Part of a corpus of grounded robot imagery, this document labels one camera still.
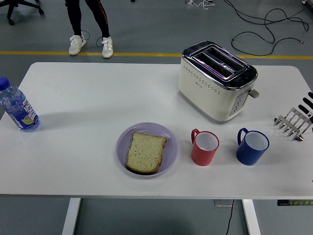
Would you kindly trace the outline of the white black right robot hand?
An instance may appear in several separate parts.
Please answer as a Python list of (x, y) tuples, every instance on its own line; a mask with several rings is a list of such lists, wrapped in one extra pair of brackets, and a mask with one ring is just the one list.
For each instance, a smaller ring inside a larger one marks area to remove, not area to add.
[(304, 102), (305, 106), (300, 104), (298, 105), (298, 108), (309, 118), (313, 117), (313, 93), (308, 92), (308, 97), (302, 98), (302, 101)]

